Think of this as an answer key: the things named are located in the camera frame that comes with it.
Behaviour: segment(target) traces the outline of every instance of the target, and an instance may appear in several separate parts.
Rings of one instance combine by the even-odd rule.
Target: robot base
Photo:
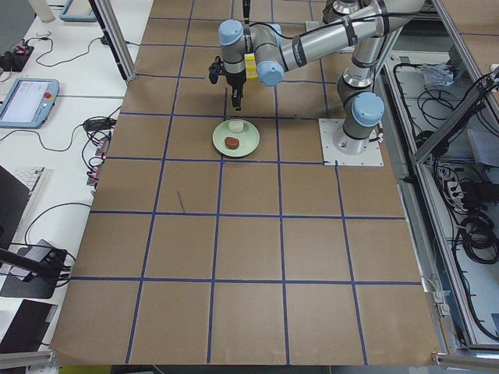
[[[320,141],[322,143],[322,155],[325,165],[335,166],[377,166],[382,167],[383,157],[381,156],[380,145],[378,142],[366,142],[366,149],[355,156],[341,152],[334,144],[334,134],[343,126],[344,119],[339,118],[321,118],[319,119]],[[373,131],[370,139],[377,137]]]

